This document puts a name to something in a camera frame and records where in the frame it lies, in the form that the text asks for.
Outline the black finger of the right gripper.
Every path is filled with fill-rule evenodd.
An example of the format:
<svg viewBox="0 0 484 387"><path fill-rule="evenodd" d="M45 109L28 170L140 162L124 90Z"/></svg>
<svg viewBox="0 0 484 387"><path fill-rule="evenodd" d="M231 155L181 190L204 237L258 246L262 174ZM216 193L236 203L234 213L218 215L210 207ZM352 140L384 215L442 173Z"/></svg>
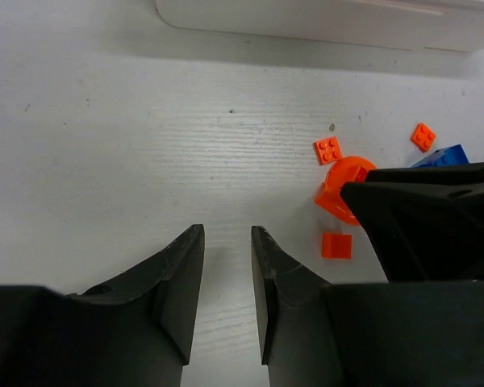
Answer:
<svg viewBox="0 0 484 387"><path fill-rule="evenodd" d="M484 280L484 162L376 169L340 195L388 281Z"/></svg>

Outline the smooth orange lego tile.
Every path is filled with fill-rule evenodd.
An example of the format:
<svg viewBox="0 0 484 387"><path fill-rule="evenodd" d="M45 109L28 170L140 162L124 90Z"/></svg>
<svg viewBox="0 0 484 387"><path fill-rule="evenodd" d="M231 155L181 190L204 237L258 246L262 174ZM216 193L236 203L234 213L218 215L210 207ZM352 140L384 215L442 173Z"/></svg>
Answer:
<svg viewBox="0 0 484 387"><path fill-rule="evenodd" d="M324 259L351 260L353 237L346 234L323 233L321 256Z"/></svg>

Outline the orange lego plate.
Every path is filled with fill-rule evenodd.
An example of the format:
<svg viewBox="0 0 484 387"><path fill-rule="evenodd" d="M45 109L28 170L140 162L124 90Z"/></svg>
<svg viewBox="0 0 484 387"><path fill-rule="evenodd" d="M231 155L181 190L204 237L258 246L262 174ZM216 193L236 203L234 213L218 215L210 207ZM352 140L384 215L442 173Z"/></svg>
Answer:
<svg viewBox="0 0 484 387"><path fill-rule="evenodd" d="M335 136L315 141L313 148L320 165L330 164L343 157L339 141Z"/></svg>
<svg viewBox="0 0 484 387"><path fill-rule="evenodd" d="M436 134L425 123L419 123L411 135L411 142L421 152L428 152L435 140Z"/></svg>

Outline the orange round lego piece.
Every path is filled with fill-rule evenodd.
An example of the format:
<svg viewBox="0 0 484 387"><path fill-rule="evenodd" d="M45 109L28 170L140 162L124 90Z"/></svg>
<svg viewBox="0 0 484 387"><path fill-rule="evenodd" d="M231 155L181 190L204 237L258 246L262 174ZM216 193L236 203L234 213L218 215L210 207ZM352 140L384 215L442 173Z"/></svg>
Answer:
<svg viewBox="0 0 484 387"><path fill-rule="evenodd" d="M364 182L369 171L377 167L371 161L360 156L346 156L328 170L325 180L314 196L314 203L335 216L340 221L352 226L360 223L340 195L343 186L349 182Z"/></svg>

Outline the blue lego piece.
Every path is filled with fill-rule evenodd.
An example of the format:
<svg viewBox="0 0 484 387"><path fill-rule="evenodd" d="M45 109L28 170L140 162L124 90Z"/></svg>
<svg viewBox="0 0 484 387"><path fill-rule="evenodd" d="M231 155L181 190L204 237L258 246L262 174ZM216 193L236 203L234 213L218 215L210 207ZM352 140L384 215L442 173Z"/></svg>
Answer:
<svg viewBox="0 0 484 387"><path fill-rule="evenodd" d="M412 168L435 168L444 166L457 166L468 164L469 159L465 154L464 148L456 144L446 148L435 150L423 159L415 162Z"/></svg>

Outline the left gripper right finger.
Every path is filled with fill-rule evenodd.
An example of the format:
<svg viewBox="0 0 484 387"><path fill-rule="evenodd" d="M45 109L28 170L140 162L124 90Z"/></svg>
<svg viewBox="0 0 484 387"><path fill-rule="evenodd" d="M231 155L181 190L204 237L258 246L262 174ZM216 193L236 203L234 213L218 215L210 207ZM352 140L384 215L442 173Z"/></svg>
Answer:
<svg viewBox="0 0 484 387"><path fill-rule="evenodd" d="M484 281L333 285L251 229L272 386L484 386Z"/></svg>

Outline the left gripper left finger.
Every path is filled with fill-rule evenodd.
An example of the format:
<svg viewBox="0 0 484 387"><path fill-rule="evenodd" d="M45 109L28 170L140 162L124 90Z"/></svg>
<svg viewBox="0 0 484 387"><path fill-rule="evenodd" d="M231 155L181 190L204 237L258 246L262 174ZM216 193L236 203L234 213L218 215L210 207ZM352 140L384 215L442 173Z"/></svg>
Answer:
<svg viewBox="0 0 484 387"><path fill-rule="evenodd" d="M190 362L205 232L81 294L0 285L0 386L178 386Z"/></svg>

